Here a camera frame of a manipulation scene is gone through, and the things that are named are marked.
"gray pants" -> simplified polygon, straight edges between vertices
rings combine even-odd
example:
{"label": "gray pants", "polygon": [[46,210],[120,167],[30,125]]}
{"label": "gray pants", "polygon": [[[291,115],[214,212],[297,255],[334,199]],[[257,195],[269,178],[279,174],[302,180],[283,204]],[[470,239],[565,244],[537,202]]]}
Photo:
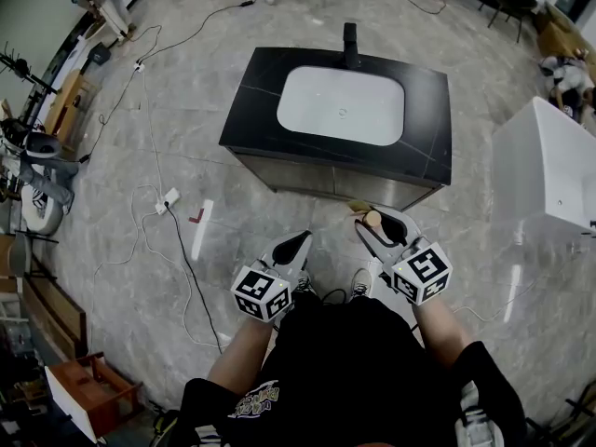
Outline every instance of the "gray pants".
{"label": "gray pants", "polygon": [[[56,182],[37,172],[32,164],[45,166],[56,170]],[[28,183],[33,189],[53,198],[59,204],[70,209],[73,203],[73,194],[66,185],[78,172],[78,163],[61,159],[43,159],[38,157],[22,156],[20,159],[20,172],[18,178]]]}

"bathroom vanity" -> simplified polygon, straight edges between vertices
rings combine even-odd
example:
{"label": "bathroom vanity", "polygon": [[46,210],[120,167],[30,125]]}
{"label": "bathroom vanity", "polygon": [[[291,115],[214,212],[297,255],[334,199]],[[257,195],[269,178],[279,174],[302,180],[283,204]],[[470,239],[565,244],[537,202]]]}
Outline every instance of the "bathroom vanity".
{"label": "bathroom vanity", "polygon": [[405,210],[451,183],[447,76],[355,51],[256,48],[220,145],[273,190]]}

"power plug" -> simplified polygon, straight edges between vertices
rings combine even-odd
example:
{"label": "power plug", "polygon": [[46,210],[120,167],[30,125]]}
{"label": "power plug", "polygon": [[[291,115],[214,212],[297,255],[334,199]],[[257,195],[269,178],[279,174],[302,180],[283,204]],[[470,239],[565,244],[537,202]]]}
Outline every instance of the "power plug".
{"label": "power plug", "polygon": [[159,202],[156,203],[156,210],[157,213],[159,215],[163,215],[164,213],[166,213],[166,202],[168,202],[168,208],[172,208],[173,205],[178,202],[178,199],[180,198],[180,192],[178,192],[178,189],[173,188],[170,189],[170,191],[166,194],[166,196],[160,200]]}

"white sink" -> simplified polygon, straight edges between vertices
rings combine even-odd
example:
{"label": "white sink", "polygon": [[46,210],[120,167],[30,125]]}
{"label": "white sink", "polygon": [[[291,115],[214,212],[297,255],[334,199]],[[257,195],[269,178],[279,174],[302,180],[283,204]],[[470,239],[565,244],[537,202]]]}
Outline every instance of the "white sink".
{"label": "white sink", "polygon": [[393,79],[300,66],[288,74],[278,121],[294,132],[390,145],[403,134],[403,108],[403,87]]}
{"label": "white sink", "polygon": [[559,235],[594,233],[596,139],[575,121],[533,98],[494,134],[493,152],[494,223],[541,217]]}

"gray tile floor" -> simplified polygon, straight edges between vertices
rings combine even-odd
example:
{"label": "gray tile floor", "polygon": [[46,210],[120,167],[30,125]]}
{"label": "gray tile floor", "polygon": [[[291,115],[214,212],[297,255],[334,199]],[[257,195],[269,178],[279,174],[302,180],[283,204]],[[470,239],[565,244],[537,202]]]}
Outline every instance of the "gray tile floor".
{"label": "gray tile floor", "polygon": [[[178,41],[212,10],[243,0],[140,0],[133,10],[140,34],[163,30],[158,47]],[[415,0],[436,9],[437,0]],[[443,295],[457,316],[482,339],[518,390],[527,413],[548,420],[596,368],[594,335],[596,255],[584,247],[533,247],[490,226],[491,135],[536,93],[540,76],[535,31],[525,26],[515,44],[516,23],[499,19],[487,29],[490,9],[476,0],[447,0],[439,16],[422,13],[405,0],[277,0],[269,6],[232,9],[211,19],[183,46],[147,62],[146,86],[164,192],[182,193],[175,212],[190,247],[196,216],[205,198],[214,200],[201,257],[194,268],[223,341],[238,324],[227,291],[235,272],[282,233],[310,228],[315,244],[309,270],[319,292],[347,287],[361,267],[379,265],[358,243],[340,202],[273,194],[217,145],[237,85],[256,46],[340,49],[342,28],[355,21],[363,53],[419,64],[449,76],[454,131],[453,185],[410,214],[451,258],[455,276]],[[154,43],[155,30],[140,41],[115,47],[89,77],[102,89],[81,129],[80,155],[98,135],[100,114],[115,105],[132,64]],[[143,381],[146,394],[167,406],[181,400],[184,383],[204,376],[217,350],[194,345],[181,323],[187,284],[179,268],[150,253],[141,234],[134,256],[125,260],[141,216],[154,210],[158,186],[149,137],[143,77],[136,75],[104,128],[93,158],[74,181],[72,213],[57,234],[61,244],[48,258],[62,286],[88,312],[92,349],[103,350],[123,373]],[[180,261],[169,216],[144,221],[150,245]],[[531,289],[502,310],[499,307]],[[387,297],[376,284],[375,293]],[[400,312],[408,308],[389,294]],[[198,296],[189,306],[190,333],[212,343]]]}

